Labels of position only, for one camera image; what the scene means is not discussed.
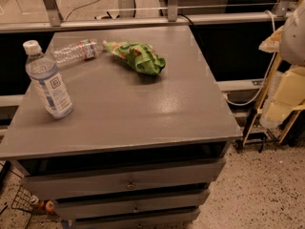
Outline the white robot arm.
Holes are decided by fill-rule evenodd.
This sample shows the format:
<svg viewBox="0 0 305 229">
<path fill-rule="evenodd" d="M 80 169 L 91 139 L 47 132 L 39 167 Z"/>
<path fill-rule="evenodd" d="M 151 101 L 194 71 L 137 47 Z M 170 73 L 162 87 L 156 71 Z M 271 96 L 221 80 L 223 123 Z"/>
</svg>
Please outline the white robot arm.
<svg viewBox="0 0 305 229">
<path fill-rule="evenodd" d="M 286 20 L 279 48 L 283 60 L 292 65 L 305 65 L 305 1 Z"/>
</svg>

